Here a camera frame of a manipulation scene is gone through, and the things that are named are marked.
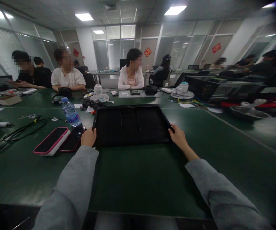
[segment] red decoration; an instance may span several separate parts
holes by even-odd
[[[74,49],[73,49],[73,54],[74,54],[75,57],[78,57],[78,55],[79,55],[78,50],[76,50],[76,49],[74,48]]]
[[[150,48],[147,48],[145,51],[144,51],[144,54],[146,57],[150,56],[150,54],[152,53],[151,49]]]
[[[213,53],[216,53],[218,50],[221,49],[221,43],[218,43],[217,45],[215,45],[213,48],[212,48],[212,52]]]

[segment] cardboard box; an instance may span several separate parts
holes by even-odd
[[[16,95],[9,95],[9,96],[2,97],[0,99],[0,103],[2,105],[8,105],[8,106],[17,104],[22,101],[23,100],[19,96],[16,96]]]

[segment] white fan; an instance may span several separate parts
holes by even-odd
[[[188,83],[182,82],[179,86],[172,89],[171,97],[178,99],[191,99],[194,97],[194,93],[188,91]]]
[[[109,100],[107,94],[103,94],[103,87],[100,84],[94,86],[94,95],[90,97],[90,100],[94,102],[106,102]]]

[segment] bottle cap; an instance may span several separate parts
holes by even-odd
[[[63,98],[61,98],[61,100],[62,100],[62,102],[66,102],[66,101],[68,101],[68,98],[67,97],[63,97]]]

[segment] black tray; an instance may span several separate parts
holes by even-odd
[[[100,107],[95,128],[95,147],[172,141],[168,128],[173,129],[158,104]]]

